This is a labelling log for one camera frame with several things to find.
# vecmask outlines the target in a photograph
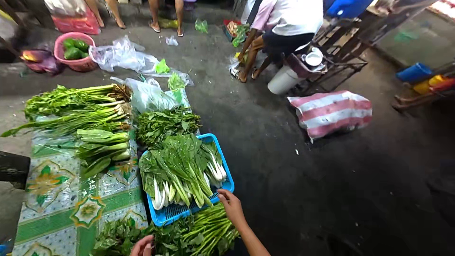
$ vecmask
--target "white bucket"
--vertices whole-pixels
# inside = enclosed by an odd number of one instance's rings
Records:
[[[283,66],[268,83],[268,89],[274,94],[283,94],[302,81],[289,66]]]

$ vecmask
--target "blue container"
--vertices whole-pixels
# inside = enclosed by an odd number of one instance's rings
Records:
[[[224,159],[223,152],[221,151],[220,144],[218,143],[217,137],[211,133],[206,133],[206,134],[201,134],[197,136],[198,139],[202,140],[205,143],[210,143],[212,141],[215,142],[218,152],[221,155],[221,160],[223,161],[223,167],[224,170],[226,171],[226,181],[223,182],[221,188],[229,190],[231,192],[234,192],[234,181],[232,180],[231,173],[229,172],[229,168],[226,164],[226,160]],[[218,192],[214,188],[212,188],[213,195],[209,197],[210,201],[215,204],[220,201],[218,198]],[[202,208],[199,208],[194,201],[190,203],[190,207],[187,207],[186,205],[169,205],[166,207],[163,207],[161,210],[155,210],[152,205],[152,199],[150,198],[149,194],[147,194],[147,200],[148,200],[148,207],[150,209],[150,215],[152,215],[152,220],[153,223],[157,226],[162,226],[162,225],[168,225],[171,224],[172,222],[182,218],[182,217],[187,217],[190,215],[190,210],[191,213],[195,213],[201,209],[204,209],[207,207],[207,205],[203,205]]]
[[[326,12],[331,18],[353,19],[373,2],[373,0],[335,0]]]
[[[433,71],[429,67],[418,62],[413,66],[410,66],[405,70],[396,73],[395,76],[403,82],[415,83],[423,81],[426,77],[432,74]]]

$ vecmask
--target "blue plastic crate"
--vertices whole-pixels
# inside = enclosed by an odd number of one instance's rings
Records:
[[[221,159],[223,161],[223,167],[224,170],[226,171],[226,181],[222,183],[223,189],[227,189],[231,192],[234,192],[234,181],[232,180],[231,173],[229,171],[229,168],[226,164],[226,160],[224,159],[223,152],[221,151],[220,144],[218,143],[217,137],[211,133],[206,133],[206,134],[201,134],[197,136],[198,139],[202,140],[205,143],[210,143],[212,141],[215,142],[218,152],[221,155]],[[218,199],[218,192],[215,191],[215,189],[212,188],[213,195],[209,197],[210,201],[215,204],[220,201]],[[155,210],[152,205],[152,200],[147,194],[147,200],[148,200],[148,207],[150,209],[150,215],[152,215],[152,220],[153,223],[157,226],[162,226],[164,224],[168,225],[171,224],[172,222],[182,218],[182,217],[187,217],[190,215],[190,210],[192,213],[195,213],[201,209],[204,209],[207,207],[207,205],[203,205],[202,208],[199,208],[194,200],[190,203],[190,207],[187,207],[186,205],[169,205],[163,207],[161,210]]]

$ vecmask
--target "crate of vegetables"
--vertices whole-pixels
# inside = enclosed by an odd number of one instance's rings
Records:
[[[90,58],[88,48],[95,41],[84,33],[69,32],[59,36],[54,46],[54,56],[61,63],[79,72],[92,71],[97,64]]]
[[[162,149],[139,160],[142,187],[153,223],[168,225],[219,201],[217,188],[234,191],[234,181],[217,137],[169,136]]]

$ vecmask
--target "pink and white striped bag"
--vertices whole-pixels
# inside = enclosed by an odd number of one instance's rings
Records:
[[[288,97],[288,100],[297,108],[299,125],[307,130],[311,143],[341,129],[363,128],[373,115],[371,102],[349,91]]]

